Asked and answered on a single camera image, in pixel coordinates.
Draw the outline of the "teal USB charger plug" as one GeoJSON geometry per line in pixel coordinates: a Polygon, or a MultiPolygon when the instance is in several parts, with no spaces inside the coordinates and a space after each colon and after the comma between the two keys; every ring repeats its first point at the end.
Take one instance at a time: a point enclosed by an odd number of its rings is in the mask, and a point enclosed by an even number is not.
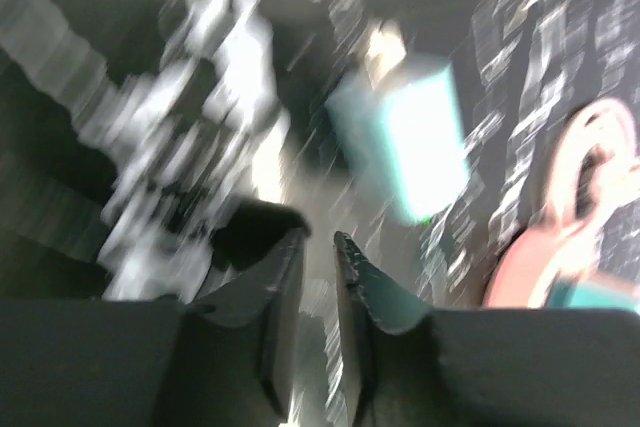
{"type": "Polygon", "coordinates": [[[556,280],[548,293],[545,307],[622,309],[639,313],[639,297],[633,289],[607,284],[600,280],[556,280]]]}

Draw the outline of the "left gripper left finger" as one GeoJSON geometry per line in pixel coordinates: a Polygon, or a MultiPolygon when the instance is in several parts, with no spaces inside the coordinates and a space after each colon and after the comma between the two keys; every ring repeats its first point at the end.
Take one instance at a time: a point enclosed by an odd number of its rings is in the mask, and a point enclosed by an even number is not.
{"type": "Polygon", "coordinates": [[[167,426],[278,426],[288,417],[309,227],[241,203],[215,246],[239,274],[190,304],[164,380],[167,426]]]}

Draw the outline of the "teal charger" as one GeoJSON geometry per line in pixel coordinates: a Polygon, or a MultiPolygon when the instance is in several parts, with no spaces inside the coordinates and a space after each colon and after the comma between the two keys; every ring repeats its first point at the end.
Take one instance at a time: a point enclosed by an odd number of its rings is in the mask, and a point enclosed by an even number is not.
{"type": "Polygon", "coordinates": [[[425,222],[466,188],[471,173],[449,61],[408,60],[377,86],[352,69],[326,107],[354,177],[397,222],[425,222]]]}

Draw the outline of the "pink round power socket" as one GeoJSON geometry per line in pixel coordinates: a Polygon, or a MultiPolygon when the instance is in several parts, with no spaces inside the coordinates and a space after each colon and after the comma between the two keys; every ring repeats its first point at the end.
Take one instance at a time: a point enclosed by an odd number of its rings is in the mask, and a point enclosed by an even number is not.
{"type": "Polygon", "coordinates": [[[530,227],[507,249],[488,284],[483,305],[540,308],[558,278],[575,279],[595,269],[594,230],[530,227]]]}

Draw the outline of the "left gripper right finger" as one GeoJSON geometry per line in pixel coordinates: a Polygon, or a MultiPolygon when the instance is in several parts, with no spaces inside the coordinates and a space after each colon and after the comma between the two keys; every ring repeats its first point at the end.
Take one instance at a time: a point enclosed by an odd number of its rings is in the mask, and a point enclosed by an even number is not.
{"type": "Polygon", "coordinates": [[[334,235],[336,292],[350,426],[448,426],[429,304],[334,235]]]}

